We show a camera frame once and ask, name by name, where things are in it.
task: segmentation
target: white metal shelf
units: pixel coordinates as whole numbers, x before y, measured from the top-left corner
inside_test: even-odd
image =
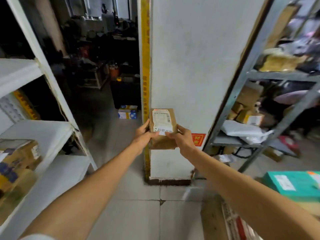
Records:
[[[21,120],[0,135],[1,139],[32,139],[39,143],[42,162],[35,172],[41,176],[73,133],[70,122]]]
[[[0,58],[0,98],[42,75],[35,60]]]
[[[89,167],[86,156],[57,156],[6,222],[0,226],[0,238],[15,240],[58,196],[80,182]]]
[[[252,69],[247,72],[246,79],[260,80],[260,79],[274,79],[274,80],[290,80],[290,81],[303,81],[303,82],[318,82],[320,81],[320,75],[312,76],[302,71],[294,72],[259,72]]]
[[[228,136],[224,132],[220,131],[218,135],[214,138],[213,143],[211,143],[212,146],[218,146],[218,147],[249,147],[249,148],[258,148],[261,146],[261,144],[253,144],[248,145],[246,142],[241,140],[239,137],[235,136]]]

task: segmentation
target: floor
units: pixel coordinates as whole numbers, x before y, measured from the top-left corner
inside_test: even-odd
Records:
[[[72,109],[77,111],[78,124],[91,121],[94,125],[87,145],[97,165],[101,166],[130,143],[135,129],[141,125],[141,115],[137,120],[118,119],[108,85],[102,91],[87,89],[80,94]],[[317,144],[306,140],[300,145],[302,159],[288,156],[277,163],[262,155],[245,174],[261,177],[271,170],[320,170],[320,161],[316,161],[320,152]],[[243,162],[240,159],[231,167],[238,169]],[[204,198],[214,194],[206,190],[206,180],[195,180],[191,186],[149,186],[143,175],[144,159],[140,155],[122,178],[88,239],[204,239],[201,204]]]

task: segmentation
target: forearm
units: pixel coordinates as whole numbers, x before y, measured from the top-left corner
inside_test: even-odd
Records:
[[[198,149],[191,149],[187,159],[263,239],[320,236],[319,222],[295,202]]]
[[[42,211],[23,236],[42,233],[55,239],[86,239],[138,153],[138,148],[130,145],[66,191]]]

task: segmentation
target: red sticker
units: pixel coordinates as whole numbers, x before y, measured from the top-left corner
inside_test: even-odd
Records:
[[[196,147],[202,146],[202,142],[205,138],[206,134],[196,134],[192,133],[192,140]]]

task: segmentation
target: green box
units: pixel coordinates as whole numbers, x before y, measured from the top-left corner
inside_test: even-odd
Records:
[[[296,202],[320,202],[320,171],[270,171],[262,182]]]

